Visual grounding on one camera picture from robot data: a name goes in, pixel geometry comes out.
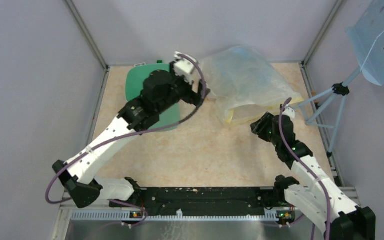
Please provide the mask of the clear plastic bag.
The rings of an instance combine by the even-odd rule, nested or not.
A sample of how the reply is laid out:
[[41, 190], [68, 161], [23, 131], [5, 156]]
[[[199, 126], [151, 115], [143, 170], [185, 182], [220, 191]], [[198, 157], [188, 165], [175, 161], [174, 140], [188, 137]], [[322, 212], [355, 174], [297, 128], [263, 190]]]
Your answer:
[[280, 105], [303, 102], [265, 56], [253, 47], [235, 46], [210, 55], [200, 62], [209, 99], [225, 127], [255, 121], [266, 112], [278, 114]]

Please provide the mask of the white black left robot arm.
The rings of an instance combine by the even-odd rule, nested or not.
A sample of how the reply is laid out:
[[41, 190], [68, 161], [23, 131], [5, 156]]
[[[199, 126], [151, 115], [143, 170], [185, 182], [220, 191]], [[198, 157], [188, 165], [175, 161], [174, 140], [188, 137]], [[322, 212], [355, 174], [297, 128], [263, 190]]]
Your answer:
[[[76, 156], [57, 160], [52, 169], [69, 197], [61, 202], [72, 201], [83, 209], [98, 200], [120, 200], [134, 207], [140, 202], [140, 193], [132, 180], [127, 178], [97, 179], [98, 171], [122, 148], [136, 137], [176, 127], [190, 119], [202, 106], [210, 92], [202, 72], [199, 72], [198, 91], [193, 90], [190, 73], [182, 70], [155, 70], [143, 81], [138, 96], [128, 101], [116, 114], [109, 126]], [[194, 111], [184, 119], [166, 126], [155, 127], [161, 115], [183, 101], [194, 105]]]

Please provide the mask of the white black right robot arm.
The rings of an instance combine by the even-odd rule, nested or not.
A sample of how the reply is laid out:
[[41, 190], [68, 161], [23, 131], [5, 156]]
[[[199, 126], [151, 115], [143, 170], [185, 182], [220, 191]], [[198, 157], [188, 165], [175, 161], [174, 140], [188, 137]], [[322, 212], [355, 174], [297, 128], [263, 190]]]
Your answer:
[[250, 129], [272, 144], [280, 161], [304, 181], [277, 176], [273, 192], [277, 205], [297, 207], [326, 240], [375, 239], [375, 213], [350, 199], [326, 174], [310, 148], [297, 139], [289, 116], [267, 112]]

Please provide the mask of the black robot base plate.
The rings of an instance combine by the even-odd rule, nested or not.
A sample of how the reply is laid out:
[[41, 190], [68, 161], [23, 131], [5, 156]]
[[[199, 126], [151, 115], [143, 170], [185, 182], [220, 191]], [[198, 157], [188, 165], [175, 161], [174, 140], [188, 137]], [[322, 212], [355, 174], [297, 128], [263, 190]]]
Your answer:
[[135, 192], [128, 204], [144, 208], [151, 217], [263, 216], [270, 210], [291, 210], [273, 187], [147, 187]]

